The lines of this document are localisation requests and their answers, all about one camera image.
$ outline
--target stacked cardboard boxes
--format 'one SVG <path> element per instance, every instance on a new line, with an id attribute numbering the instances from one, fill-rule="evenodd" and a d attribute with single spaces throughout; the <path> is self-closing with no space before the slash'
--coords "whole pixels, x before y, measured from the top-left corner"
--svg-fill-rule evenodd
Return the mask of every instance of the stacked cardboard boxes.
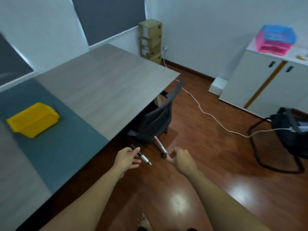
<path id="1" fill-rule="evenodd" d="M 148 19 L 139 23 L 141 57 L 152 62 L 161 63 L 162 23 Z"/>

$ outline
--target yellow plastic tray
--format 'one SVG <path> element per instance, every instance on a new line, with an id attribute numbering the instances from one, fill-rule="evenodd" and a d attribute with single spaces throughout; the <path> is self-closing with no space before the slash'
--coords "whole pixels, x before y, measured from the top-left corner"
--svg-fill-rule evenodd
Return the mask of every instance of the yellow plastic tray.
<path id="1" fill-rule="evenodd" d="M 56 124 L 59 118 L 59 114 L 52 107 L 38 102 L 6 121 L 14 132 L 34 138 Z"/>

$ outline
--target person's left hand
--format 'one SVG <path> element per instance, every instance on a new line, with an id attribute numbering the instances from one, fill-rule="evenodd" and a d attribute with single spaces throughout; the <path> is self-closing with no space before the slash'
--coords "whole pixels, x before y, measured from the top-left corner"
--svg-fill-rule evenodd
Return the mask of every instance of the person's left hand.
<path id="1" fill-rule="evenodd" d="M 130 147 L 126 147 L 118 152 L 113 166 L 121 172 L 120 178 L 124 176 L 126 170 L 139 167 L 141 160 L 134 159 L 139 151 L 140 147 L 137 147 L 135 150 L 132 150 Z"/>

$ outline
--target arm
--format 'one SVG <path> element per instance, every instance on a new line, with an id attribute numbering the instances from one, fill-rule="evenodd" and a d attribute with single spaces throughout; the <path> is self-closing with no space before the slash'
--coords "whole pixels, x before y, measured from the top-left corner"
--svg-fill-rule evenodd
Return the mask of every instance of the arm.
<path id="1" fill-rule="evenodd" d="M 120 150 L 113 167 L 82 196 L 41 228 L 41 231 L 95 230 L 119 178 L 123 177 L 126 170 L 137 168 L 141 163 L 141 160 L 134 159 L 139 151 L 140 147 L 137 147 L 134 151 L 130 147 Z"/>
<path id="2" fill-rule="evenodd" d="M 167 161 L 190 181 L 215 231 L 270 231 L 239 202 L 206 178 L 187 150 L 175 147 Z"/>

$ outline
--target cabinet handle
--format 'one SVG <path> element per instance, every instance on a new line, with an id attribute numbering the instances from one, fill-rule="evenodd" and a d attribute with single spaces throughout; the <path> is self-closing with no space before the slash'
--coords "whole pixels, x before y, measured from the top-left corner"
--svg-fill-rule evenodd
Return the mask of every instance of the cabinet handle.
<path id="1" fill-rule="evenodd" d="M 272 61 L 270 64 L 269 64 L 269 67 L 272 67 L 273 65 L 275 65 L 275 61 Z"/>
<path id="2" fill-rule="evenodd" d="M 294 68 L 294 66 L 289 66 L 289 68 L 286 70 L 286 72 L 290 72 L 292 69 Z"/>

